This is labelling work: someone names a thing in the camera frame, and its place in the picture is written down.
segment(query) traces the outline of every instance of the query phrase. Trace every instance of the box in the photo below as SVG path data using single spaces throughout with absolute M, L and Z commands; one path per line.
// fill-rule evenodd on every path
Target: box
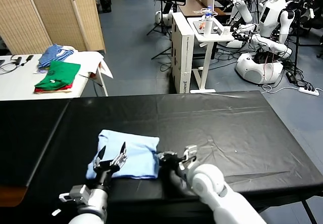
M 181 12 L 173 13 L 172 76 L 177 93 L 189 93 L 194 32 Z

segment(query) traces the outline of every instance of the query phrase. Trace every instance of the gray floor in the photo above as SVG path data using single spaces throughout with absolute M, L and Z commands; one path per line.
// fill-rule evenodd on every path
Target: gray floor
M 166 36 L 153 32 L 154 13 L 160 7 L 153 0 L 112 0 L 112 12 L 101 14 L 101 26 L 105 39 L 105 61 L 114 79 L 104 78 L 110 96 L 174 93 L 168 80 L 168 71 L 161 72 L 163 63 L 170 62 L 167 56 L 151 61 L 150 58 L 170 46 Z M 318 43 L 322 31 L 313 30 L 302 42 Z M 298 67 L 305 78 L 315 87 L 323 89 L 323 59 L 317 59 L 319 47 L 300 47 Z M 213 67 L 227 64 L 220 61 Z M 194 61 L 194 66 L 202 61 Z M 284 76 L 279 88 L 291 86 Z M 234 71 L 234 64 L 210 70 L 207 88 L 217 91 L 261 90 L 243 81 Z M 194 80 L 191 89 L 196 88 Z M 84 97 L 95 96 L 89 82 Z M 276 94 L 264 94 L 278 116 L 323 173 L 323 92 L 319 97 L 302 94 L 297 90 L 285 89 Z M 323 223 L 323 198 L 313 197 L 309 206 L 318 223 Z M 272 224 L 310 223 L 301 203 L 272 207 L 264 211 L 263 218 Z

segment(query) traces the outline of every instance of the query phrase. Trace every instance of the white side table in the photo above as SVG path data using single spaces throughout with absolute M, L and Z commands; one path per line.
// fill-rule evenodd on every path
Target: white side table
M 218 26 L 218 28 L 221 31 L 224 31 L 224 26 L 216 18 L 213 17 L 212 19 L 215 22 L 215 24 Z M 228 34 L 228 35 L 211 34 L 210 36 L 205 37 L 203 34 L 198 33 L 198 31 L 196 30 L 193 24 L 194 21 L 200 21 L 200 20 L 201 20 L 201 17 L 187 18 L 189 25 L 194 31 L 197 41 L 201 42 L 202 46 L 205 46 L 205 45 L 207 46 L 204 63 L 203 63 L 203 69 L 202 69 L 202 77 L 200 76 L 198 69 L 192 69 L 198 85 L 198 90 L 191 90 L 190 92 L 191 93 L 214 93 L 216 91 L 215 89 L 205 89 L 205 83 L 206 83 L 207 73 L 211 62 L 213 45 L 215 42 L 217 43 L 219 41 L 233 41 L 234 37 L 231 34 Z

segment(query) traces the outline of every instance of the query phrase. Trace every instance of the humanoid robot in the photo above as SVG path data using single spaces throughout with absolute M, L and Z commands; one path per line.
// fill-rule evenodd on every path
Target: humanoid robot
M 294 11 L 287 10 L 286 0 L 267 0 L 262 8 L 259 33 L 253 34 L 252 24 L 243 25 L 234 33 L 254 45 L 260 45 L 265 53 L 244 53 L 238 58 L 236 71 L 245 80 L 255 84 L 275 83 L 283 69 L 279 59 L 288 58 L 292 51 L 285 46 L 289 28 L 294 20 Z M 280 25 L 279 39 L 272 39 L 272 33 Z

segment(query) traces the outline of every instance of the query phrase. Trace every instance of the black table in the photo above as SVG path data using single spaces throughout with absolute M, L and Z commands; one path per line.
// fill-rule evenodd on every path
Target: black table
M 60 193 L 85 183 L 102 129 L 159 136 L 160 151 L 182 153 L 197 144 L 198 159 L 218 166 L 255 208 L 323 190 L 323 176 L 259 91 L 77 98 L 68 103 L 18 209 L 53 210 Z M 114 179 L 109 202 L 112 222 L 212 219 L 196 197 L 181 197 L 162 178 Z

